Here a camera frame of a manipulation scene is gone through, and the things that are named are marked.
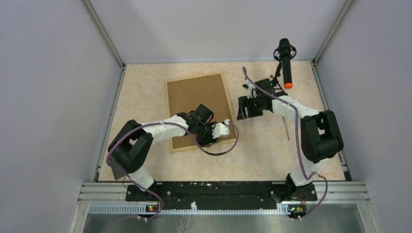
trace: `wooden table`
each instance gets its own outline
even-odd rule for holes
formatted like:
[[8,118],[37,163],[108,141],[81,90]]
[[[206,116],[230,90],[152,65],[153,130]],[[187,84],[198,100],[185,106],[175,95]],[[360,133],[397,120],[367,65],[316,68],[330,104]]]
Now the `wooden table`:
[[[165,81],[223,73],[235,114],[238,97],[245,96],[244,75],[258,81],[274,73],[275,62],[173,63],[128,65],[111,126],[109,143],[130,119],[153,122],[167,118]],[[292,62],[293,89],[288,94],[302,104],[323,110],[309,62]],[[145,166],[157,181],[284,181],[298,164],[294,123],[288,122],[290,141],[282,117],[269,111],[263,116],[236,122],[240,142],[229,154],[210,156],[200,150],[170,153],[170,141],[152,146]],[[232,144],[208,148],[211,152],[229,149]],[[341,162],[335,156],[320,170],[328,180],[344,180]],[[103,162],[99,181],[113,181]]]

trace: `light wood surface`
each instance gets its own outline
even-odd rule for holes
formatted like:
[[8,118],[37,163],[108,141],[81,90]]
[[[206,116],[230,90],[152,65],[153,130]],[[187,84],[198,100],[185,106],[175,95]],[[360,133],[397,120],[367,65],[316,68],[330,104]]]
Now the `light wood surface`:
[[[244,75],[258,81],[274,74],[276,62],[175,63],[128,65],[111,126],[109,144],[130,119],[139,123],[168,118],[165,81],[223,73],[232,108],[238,110],[238,97],[245,96]],[[323,110],[319,91],[309,62],[292,62],[293,88],[287,93],[302,104]],[[240,142],[228,154],[210,156],[200,150],[170,152],[170,141],[151,147],[145,166],[157,181],[284,181],[298,164],[295,125],[288,122],[287,140],[282,117],[269,111],[263,116],[237,122]],[[207,148],[210,152],[228,150],[232,144]],[[328,180],[344,180],[338,156],[324,166],[320,174]],[[111,169],[104,163],[100,181],[113,181]]]
[[[166,81],[166,109],[168,117],[175,114],[195,110],[200,104],[205,105],[214,113],[213,121],[222,122],[236,119],[226,80],[222,73],[207,74],[201,77],[188,77]],[[236,135],[221,137],[218,145],[233,143]],[[189,137],[174,137],[171,143],[171,152],[197,150],[195,142]]]

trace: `gray floor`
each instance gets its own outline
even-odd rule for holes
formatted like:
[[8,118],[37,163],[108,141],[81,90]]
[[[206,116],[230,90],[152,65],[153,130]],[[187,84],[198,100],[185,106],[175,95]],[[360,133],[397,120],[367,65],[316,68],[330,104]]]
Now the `gray floor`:
[[356,205],[322,205],[303,221],[280,215],[164,215],[148,223],[124,215],[89,215],[84,233],[363,233]]

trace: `square board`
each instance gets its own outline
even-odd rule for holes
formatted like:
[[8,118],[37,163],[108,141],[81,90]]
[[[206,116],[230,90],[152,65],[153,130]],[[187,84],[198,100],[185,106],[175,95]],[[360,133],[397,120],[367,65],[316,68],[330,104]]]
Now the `square board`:
[[[235,119],[226,80],[222,73],[185,79],[169,80],[165,82],[166,108],[168,117],[191,110],[203,104],[210,109],[213,121],[222,122],[225,119]],[[233,126],[230,126],[229,137],[221,137],[218,144],[233,143],[236,139]],[[171,152],[197,149],[189,136],[174,137],[171,143]]]

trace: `white wall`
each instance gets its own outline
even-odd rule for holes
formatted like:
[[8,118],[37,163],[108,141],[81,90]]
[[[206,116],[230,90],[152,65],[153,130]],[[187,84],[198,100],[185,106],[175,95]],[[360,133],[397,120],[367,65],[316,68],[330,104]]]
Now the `white wall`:
[[120,69],[79,0],[0,8],[0,232],[67,232]]
[[357,180],[385,232],[411,232],[412,1],[360,0],[321,60]]
[[345,0],[92,0],[126,63],[313,59]]

